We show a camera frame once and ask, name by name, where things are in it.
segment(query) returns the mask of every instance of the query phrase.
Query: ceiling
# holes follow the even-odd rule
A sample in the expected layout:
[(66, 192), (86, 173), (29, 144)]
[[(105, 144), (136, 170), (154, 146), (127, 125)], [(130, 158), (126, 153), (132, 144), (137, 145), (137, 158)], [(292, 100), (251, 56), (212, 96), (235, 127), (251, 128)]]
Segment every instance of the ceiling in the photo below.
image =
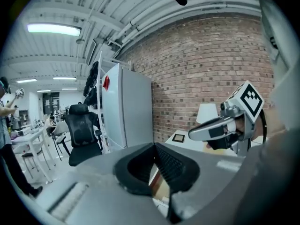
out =
[[(1, 75), (11, 84), (23, 83), (29, 90), (62, 88), (83, 90), (90, 72), (87, 64), (93, 40), (107, 58), (123, 53), (149, 33), (189, 16), (205, 13), (238, 12), (260, 16), (258, 0), (32, 0), (15, 23), (1, 54)], [(28, 23), (47, 22), (81, 28), (79, 37), (55, 33), (29, 33)], [(78, 38), (84, 39), (77, 44)], [(76, 81), (53, 80), (54, 76), (74, 76)]]

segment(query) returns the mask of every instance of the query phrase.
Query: white ceiling beam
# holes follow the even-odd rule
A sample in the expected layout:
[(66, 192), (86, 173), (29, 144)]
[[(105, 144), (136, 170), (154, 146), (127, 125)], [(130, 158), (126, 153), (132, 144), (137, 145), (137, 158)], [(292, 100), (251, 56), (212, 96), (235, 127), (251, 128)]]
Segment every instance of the white ceiling beam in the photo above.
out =
[(121, 31), (125, 25), (108, 15), (92, 11), (89, 8), (61, 3), (61, 2), (37, 2), (28, 8), (30, 12), (51, 13), (51, 14), (67, 14), (68, 16), (77, 16), (89, 19), (96, 23), (103, 24), (116, 31)]
[[(34, 63), (34, 62), (66, 62), (77, 63), (76, 57), (67, 56), (29, 56), (22, 58), (14, 58), (3, 61), (6, 65), (20, 64), (20, 63)], [(85, 58), (78, 58), (78, 64), (85, 64)]]

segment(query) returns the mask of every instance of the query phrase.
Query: refrigerator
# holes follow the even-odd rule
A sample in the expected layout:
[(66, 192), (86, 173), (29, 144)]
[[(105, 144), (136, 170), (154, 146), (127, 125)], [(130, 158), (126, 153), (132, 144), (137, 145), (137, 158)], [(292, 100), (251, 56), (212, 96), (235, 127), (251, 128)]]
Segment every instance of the refrigerator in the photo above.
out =
[(101, 92), (111, 151), (153, 142), (150, 78), (117, 64), (102, 77)]

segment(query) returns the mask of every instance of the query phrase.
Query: lampshade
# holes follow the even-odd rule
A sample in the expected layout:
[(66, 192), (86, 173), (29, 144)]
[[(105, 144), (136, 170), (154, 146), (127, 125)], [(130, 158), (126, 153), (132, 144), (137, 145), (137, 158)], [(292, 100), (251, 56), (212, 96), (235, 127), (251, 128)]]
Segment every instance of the lampshade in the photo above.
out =
[(217, 106), (215, 103), (201, 103), (196, 121), (205, 123), (213, 118), (218, 117)]

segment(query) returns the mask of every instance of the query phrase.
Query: white marker cube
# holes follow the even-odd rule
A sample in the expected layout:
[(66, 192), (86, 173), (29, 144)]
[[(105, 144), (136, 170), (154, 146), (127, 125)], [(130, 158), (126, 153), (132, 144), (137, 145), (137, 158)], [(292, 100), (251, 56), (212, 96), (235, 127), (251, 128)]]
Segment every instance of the white marker cube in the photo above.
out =
[(227, 99), (227, 102), (229, 105), (236, 105), (246, 111), (253, 123), (255, 123), (264, 104), (262, 96), (249, 81), (245, 81), (239, 86)]

